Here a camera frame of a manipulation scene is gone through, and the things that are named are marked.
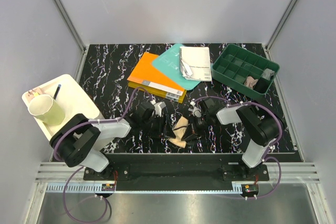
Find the beige underwear navy trim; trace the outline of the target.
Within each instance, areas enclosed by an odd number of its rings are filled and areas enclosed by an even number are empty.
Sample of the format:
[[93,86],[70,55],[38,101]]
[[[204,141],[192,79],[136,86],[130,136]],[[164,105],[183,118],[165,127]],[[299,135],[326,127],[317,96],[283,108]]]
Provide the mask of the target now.
[[178,122],[176,123],[173,133],[175,134],[175,138],[169,138],[168,141],[172,144],[174,144],[177,147],[185,148],[186,147],[186,141],[182,140],[182,137],[187,129],[188,126],[188,119],[185,117],[180,117]]

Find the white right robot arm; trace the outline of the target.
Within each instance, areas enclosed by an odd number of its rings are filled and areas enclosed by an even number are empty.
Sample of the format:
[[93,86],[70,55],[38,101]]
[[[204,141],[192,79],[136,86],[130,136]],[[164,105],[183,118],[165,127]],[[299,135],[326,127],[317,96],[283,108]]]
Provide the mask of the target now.
[[257,174],[257,166],[281,138],[285,123],[269,106],[261,101],[241,102],[220,105],[216,100],[225,99],[215,96],[201,97],[191,102],[192,113],[182,141],[191,142],[201,136],[209,126],[241,123],[250,136],[247,149],[238,167],[239,176],[250,180]]

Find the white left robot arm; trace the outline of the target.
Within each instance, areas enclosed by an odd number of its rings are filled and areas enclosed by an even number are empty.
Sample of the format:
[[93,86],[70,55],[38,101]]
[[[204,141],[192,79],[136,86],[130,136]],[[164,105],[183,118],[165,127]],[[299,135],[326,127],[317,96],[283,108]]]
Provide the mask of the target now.
[[150,138],[175,138],[163,109],[165,102],[146,102],[123,118],[89,120],[82,113],[73,116],[49,140],[56,158],[68,167],[89,167],[103,180],[113,175],[113,167],[100,150],[113,138],[125,138],[142,131]]

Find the grey underwear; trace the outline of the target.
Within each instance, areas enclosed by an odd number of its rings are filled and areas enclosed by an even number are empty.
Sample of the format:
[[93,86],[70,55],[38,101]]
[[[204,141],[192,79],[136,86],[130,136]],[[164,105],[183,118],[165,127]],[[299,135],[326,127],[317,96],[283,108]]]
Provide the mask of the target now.
[[275,72],[273,70],[266,68],[261,74],[261,77],[266,80],[271,80],[274,75],[275,75]]

